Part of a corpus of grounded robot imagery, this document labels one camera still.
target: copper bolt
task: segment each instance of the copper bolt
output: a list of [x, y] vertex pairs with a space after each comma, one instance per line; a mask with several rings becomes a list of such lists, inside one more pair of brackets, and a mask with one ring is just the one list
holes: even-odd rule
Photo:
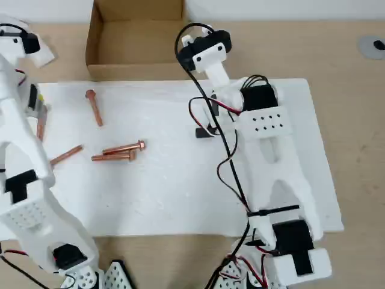
[[114, 155], [94, 155], [92, 161], [133, 161], [136, 157], [135, 151]]
[[54, 166], [57, 163], [60, 163], [61, 161], [64, 161], [66, 158], [69, 158], [72, 155], [76, 154], [77, 152], [80, 152], [81, 150], [83, 150], [83, 146], [82, 145], [77, 146], [77, 147], [71, 149], [70, 151], [60, 155], [59, 157], [54, 158], [53, 160], [50, 161], [50, 163], [51, 163], [52, 166]]
[[137, 143], [128, 144], [126, 146], [118, 146], [116, 148], [104, 149], [103, 154], [104, 155], [111, 155], [111, 154], [116, 154], [119, 152], [132, 151], [135, 149], [139, 149], [139, 150], [143, 151], [145, 148], [146, 148], [146, 143], [142, 140], [139, 140]]
[[94, 111], [97, 125], [103, 126], [103, 120], [96, 105], [96, 93], [93, 90], [87, 90], [87, 92], [85, 93], [85, 97], [88, 98], [91, 102], [92, 110]]
[[46, 127], [47, 115], [48, 115], [48, 109], [45, 105], [43, 105], [41, 115], [39, 115], [37, 119], [37, 130], [36, 130], [36, 137], [41, 141], [43, 141], [43, 138], [44, 138], [44, 130]]

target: wooden table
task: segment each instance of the wooden table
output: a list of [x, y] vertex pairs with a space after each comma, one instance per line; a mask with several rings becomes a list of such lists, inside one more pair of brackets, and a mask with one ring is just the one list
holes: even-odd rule
[[[310, 83], [346, 230], [327, 234], [334, 274], [300, 288], [383, 288], [385, 284], [385, 61], [364, 59], [362, 35], [385, 38], [385, 22], [222, 22], [233, 51], [226, 62], [232, 78], [254, 73], [306, 78]], [[87, 25], [33, 25], [58, 55], [40, 70], [41, 82], [90, 79], [84, 52]], [[97, 238], [100, 266], [122, 257], [139, 288], [203, 288], [233, 242], [220, 236]], [[3, 242], [15, 247], [16, 242]], [[12, 260], [51, 288], [58, 277], [29, 259]], [[36, 288], [0, 263], [4, 287]]]

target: brown cardboard box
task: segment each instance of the brown cardboard box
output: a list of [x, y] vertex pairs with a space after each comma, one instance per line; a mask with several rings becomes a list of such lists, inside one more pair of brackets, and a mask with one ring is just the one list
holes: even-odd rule
[[183, 0], [95, 0], [85, 62], [95, 80], [187, 79], [174, 55]]

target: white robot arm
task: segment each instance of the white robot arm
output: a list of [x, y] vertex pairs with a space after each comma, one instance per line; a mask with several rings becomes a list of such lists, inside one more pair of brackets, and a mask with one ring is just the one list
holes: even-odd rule
[[[9, 33], [6, 27], [19, 31]], [[102, 276], [98, 249], [80, 221], [50, 191], [55, 184], [52, 167], [26, 119], [39, 115], [43, 98], [36, 84], [28, 78], [20, 80], [26, 76], [15, 68], [18, 59], [40, 49], [39, 40], [12, 24], [0, 24], [0, 28], [0, 220], [42, 269], [77, 275], [78, 285], [84, 289], [96, 284], [102, 288], [97, 277]], [[33, 168], [7, 178], [5, 150], [10, 144], [30, 158]]]
[[[232, 272], [229, 266], [240, 269], [242, 266], [238, 264], [243, 264], [247, 272], [253, 271], [246, 263], [255, 271], [261, 272], [264, 267], [267, 281], [263, 284], [256, 282], [260, 287], [282, 288], [330, 276], [327, 251], [314, 249], [313, 246], [313, 241], [322, 238], [323, 230], [312, 189], [301, 169], [282, 93], [277, 93], [278, 89], [264, 76], [231, 82], [222, 65], [232, 48], [230, 34], [227, 31], [214, 31], [200, 23], [196, 26], [203, 26], [203, 37], [193, 39], [190, 35], [184, 36], [183, 48], [177, 53], [177, 59], [188, 73], [204, 72], [212, 84], [210, 97], [238, 111], [231, 125], [228, 110], [221, 106], [216, 108], [216, 118], [225, 133], [236, 130], [238, 150], [235, 156], [243, 156], [244, 166], [251, 176], [251, 190], [246, 194], [246, 199], [253, 236], [249, 236], [238, 251], [237, 256], [241, 259], [232, 260], [222, 269], [214, 288], [238, 287], [229, 286], [234, 282], [245, 283], [246, 287], [240, 288], [254, 288], [247, 286], [250, 280], [245, 274], [242, 279], [240, 272], [238, 276], [226, 277]], [[197, 128], [197, 137], [212, 137], [217, 132], [212, 113], [207, 107], [205, 111], [209, 122], [207, 129], [211, 134], [205, 133], [207, 129]], [[266, 156], [263, 149], [266, 145], [273, 151], [273, 157]], [[270, 197], [276, 183], [288, 193], [293, 193], [299, 205], [270, 208]], [[299, 208], [303, 212], [299, 219], [276, 224], [270, 221], [270, 214]], [[262, 255], [266, 255], [263, 257], [264, 266], [261, 263]]]

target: white foam board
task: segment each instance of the white foam board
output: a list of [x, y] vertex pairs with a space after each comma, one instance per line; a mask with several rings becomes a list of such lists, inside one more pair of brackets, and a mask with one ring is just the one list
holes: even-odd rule
[[[304, 79], [272, 81], [285, 94], [304, 173], [325, 231], [343, 230], [334, 185], [312, 97]], [[242, 234], [246, 216], [233, 193], [216, 177], [226, 153], [220, 138], [196, 139], [187, 110], [199, 96], [191, 81], [62, 82], [41, 84], [50, 106], [43, 145], [49, 158], [74, 146], [84, 150], [55, 166], [52, 188], [60, 204], [93, 236]], [[85, 91], [94, 89], [105, 125], [99, 128]], [[193, 106], [197, 117], [203, 110]], [[30, 121], [35, 129], [36, 121]], [[134, 162], [94, 163], [102, 149], [144, 139], [147, 149]], [[10, 146], [7, 175], [32, 168]], [[229, 169], [224, 179], [232, 179]], [[275, 192], [271, 207], [295, 201]], [[0, 224], [0, 240], [14, 235]]]

